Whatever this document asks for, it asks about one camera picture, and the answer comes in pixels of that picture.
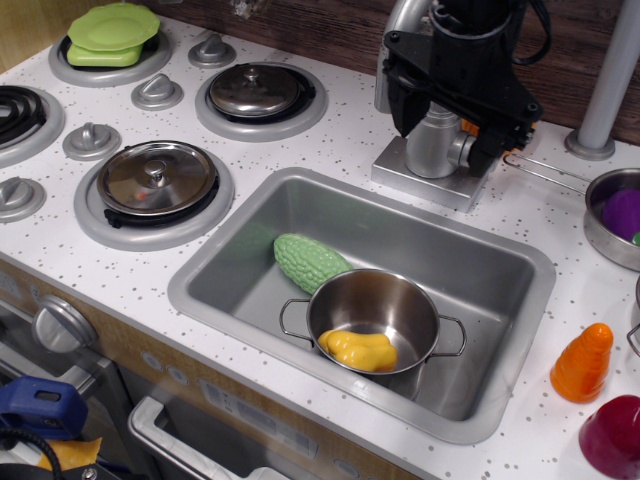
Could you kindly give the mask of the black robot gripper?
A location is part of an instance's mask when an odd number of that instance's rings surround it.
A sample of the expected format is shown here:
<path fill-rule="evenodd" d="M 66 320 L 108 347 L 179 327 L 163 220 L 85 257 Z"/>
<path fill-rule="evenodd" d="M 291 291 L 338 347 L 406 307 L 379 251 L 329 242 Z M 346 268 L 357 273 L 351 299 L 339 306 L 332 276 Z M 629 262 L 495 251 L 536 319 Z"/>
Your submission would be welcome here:
<path fill-rule="evenodd" d="M 472 177 L 523 150 L 544 111 L 514 72 L 544 56 L 514 54 L 527 9 L 544 14 L 539 1 L 432 1 L 422 33 L 384 33 L 383 73 L 398 133 L 407 137 L 437 103 L 479 127 L 468 158 Z"/>

